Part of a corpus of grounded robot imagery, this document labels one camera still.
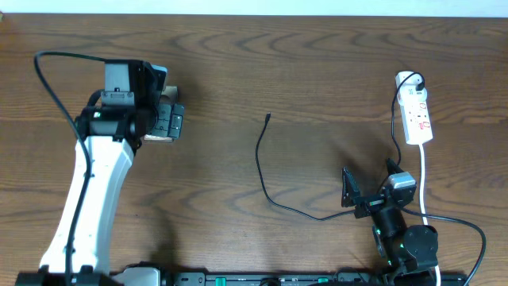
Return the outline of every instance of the wood grain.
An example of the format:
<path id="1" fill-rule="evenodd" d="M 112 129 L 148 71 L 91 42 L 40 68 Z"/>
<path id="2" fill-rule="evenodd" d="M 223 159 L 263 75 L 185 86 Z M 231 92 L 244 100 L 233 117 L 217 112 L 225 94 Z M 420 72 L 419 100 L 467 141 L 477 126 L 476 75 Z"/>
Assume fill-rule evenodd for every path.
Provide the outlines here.
<path id="1" fill-rule="evenodd" d="M 426 77 L 433 121 L 434 140 L 425 145 L 429 212 L 482 227 L 487 255 L 472 284 L 506 284 L 507 31 L 502 19 L 6 15 L 0 285 L 37 269 L 73 172 L 75 139 L 33 70 L 39 50 L 163 65 L 186 104 L 181 140 L 146 144 L 129 171 L 112 269 L 146 260 L 249 272 L 383 265 L 368 218 L 313 222 L 270 206 L 254 147 L 271 111 L 260 148 L 268 191 L 313 215 L 337 212 L 343 166 L 370 191 L 384 177 L 384 159 L 396 156 L 393 77 L 412 69 Z M 43 69 L 71 114 L 104 84 L 97 63 L 48 58 Z M 403 142 L 400 120 L 396 130 Z M 402 144 L 402 167 L 418 177 L 418 148 Z M 441 268 L 469 272 L 479 236 L 432 224 Z"/>

